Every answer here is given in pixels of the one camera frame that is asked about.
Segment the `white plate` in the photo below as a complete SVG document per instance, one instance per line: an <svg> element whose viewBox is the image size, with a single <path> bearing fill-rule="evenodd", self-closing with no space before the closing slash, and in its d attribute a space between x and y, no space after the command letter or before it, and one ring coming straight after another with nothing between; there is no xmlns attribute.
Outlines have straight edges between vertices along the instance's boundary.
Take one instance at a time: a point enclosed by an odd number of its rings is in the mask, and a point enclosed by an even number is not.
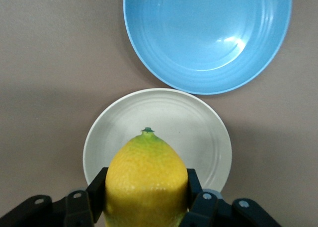
<svg viewBox="0 0 318 227"><path fill-rule="evenodd" d="M128 94L106 108L85 141L83 168L88 184L118 150L151 127L170 144L203 188L221 191L232 162L229 134L216 112L199 98L174 89L154 88Z"/></svg>

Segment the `lemon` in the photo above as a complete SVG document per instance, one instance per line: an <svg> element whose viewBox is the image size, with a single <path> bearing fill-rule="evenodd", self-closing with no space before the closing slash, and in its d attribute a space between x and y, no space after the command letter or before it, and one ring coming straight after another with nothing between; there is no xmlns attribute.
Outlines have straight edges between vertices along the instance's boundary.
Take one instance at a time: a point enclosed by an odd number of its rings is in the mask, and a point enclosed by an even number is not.
<svg viewBox="0 0 318 227"><path fill-rule="evenodd" d="M112 159L105 181L107 227L177 227L187 211L185 164L151 128Z"/></svg>

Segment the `screw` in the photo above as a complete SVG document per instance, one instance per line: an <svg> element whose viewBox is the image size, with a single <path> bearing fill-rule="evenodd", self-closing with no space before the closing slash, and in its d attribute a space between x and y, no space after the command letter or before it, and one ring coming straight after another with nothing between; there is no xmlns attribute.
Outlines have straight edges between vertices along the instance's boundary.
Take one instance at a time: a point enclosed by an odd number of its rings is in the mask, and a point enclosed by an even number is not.
<svg viewBox="0 0 318 227"><path fill-rule="evenodd" d="M202 195L202 197L203 197L204 199L206 199L206 200L211 200L211 199L212 199L212 196L211 196L209 193L204 193L204 194Z"/></svg>
<svg viewBox="0 0 318 227"><path fill-rule="evenodd" d="M244 208L247 208L249 207L249 203L247 201L239 201L238 203L240 206L244 207Z"/></svg>

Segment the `plate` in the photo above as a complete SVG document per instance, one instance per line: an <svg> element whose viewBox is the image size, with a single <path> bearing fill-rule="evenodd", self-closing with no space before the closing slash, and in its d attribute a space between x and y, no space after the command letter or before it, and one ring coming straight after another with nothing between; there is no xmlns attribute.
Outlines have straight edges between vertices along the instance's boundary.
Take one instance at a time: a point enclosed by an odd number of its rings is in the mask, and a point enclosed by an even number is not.
<svg viewBox="0 0 318 227"><path fill-rule="evenodd" d="M259 75L287 33L292 0L124 0L130 42L169 86L234 90Z"/></svg>
<svg viewBox="0 0 318 227"><path fill-rule="evenodd" d="M154 88L128 94L96 119L85 141L83 168L88 184L131 138L145 127L165 140L187 168L194 168L203 188L221 191L228 178L232 149L217 113L183 91Z"/></svg>

